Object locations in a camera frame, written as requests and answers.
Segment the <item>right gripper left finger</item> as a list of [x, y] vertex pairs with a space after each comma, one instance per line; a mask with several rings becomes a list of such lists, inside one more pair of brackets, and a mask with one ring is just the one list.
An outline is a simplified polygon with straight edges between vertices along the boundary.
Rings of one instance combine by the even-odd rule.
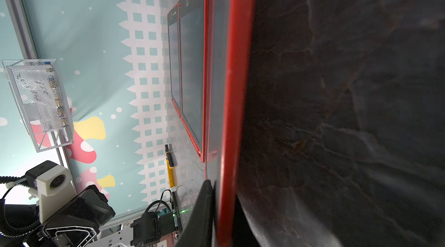
[[212, 246], [214, 219], [214, 189], [210, 180], [200, 188], [187, 226], [179, 236], [177, 247]]

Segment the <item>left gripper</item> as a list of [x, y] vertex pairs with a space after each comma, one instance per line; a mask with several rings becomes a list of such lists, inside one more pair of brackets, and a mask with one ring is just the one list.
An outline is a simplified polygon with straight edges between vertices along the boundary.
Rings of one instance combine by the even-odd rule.
[[24, 239], [25, 247], [85, 247], [115, 216], [108, 199], [90, 185]]

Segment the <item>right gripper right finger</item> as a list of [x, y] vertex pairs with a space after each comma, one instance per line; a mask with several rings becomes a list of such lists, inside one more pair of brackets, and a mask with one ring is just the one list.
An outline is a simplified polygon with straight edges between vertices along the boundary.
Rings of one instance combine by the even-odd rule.
[[238, 197], [235, 198], [234, 221], [232, 231], [233, 247], [260, 247], [254, 236]]

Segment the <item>red writing tablet top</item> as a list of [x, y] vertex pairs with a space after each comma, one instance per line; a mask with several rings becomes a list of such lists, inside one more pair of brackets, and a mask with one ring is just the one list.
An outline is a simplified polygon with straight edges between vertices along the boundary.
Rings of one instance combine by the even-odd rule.
[[169, 65], [172, 103], [177, 115], [182, 119], [181, 112], [181, 70], [178, 35], [178, 5], [171, 9], [167, 16], [168, 20], [168, 42], [169, 42]]

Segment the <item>red writing tablet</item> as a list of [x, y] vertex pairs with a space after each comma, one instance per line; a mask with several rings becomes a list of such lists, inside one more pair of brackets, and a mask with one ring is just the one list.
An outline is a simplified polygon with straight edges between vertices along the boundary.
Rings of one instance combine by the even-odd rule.
[[171, 9], [167, 16], [168, 20], [168, 42], [169, 42], [169, 65], [172, 103], [177, 115], [182, 119], [181, 112], [181, 70], [178, 35], [178, 5]]
[[214, 188], [214, 247], [232, 244], [254, 2], [210, 0], [206, 175]]
[[209, 0], [179, 0], [181, 116], [201, 162], [205, 162]]

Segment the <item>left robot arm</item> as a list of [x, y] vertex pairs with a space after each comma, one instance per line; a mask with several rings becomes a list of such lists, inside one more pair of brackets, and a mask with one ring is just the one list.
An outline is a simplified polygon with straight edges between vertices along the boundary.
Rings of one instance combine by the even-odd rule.
[[108, 199], [90, 185], [57, 210], [39, 220], [38, 205], [13, 205], [1, 199], [2, 247], [84, 247], [115, 216]]

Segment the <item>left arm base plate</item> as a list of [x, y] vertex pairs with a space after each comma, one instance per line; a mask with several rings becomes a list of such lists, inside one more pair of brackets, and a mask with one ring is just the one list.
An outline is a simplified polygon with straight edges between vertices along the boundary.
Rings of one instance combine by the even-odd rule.
[[107, 237], [91, 242], [86, 247], [131, 247], [133, 229], [128, 226]]

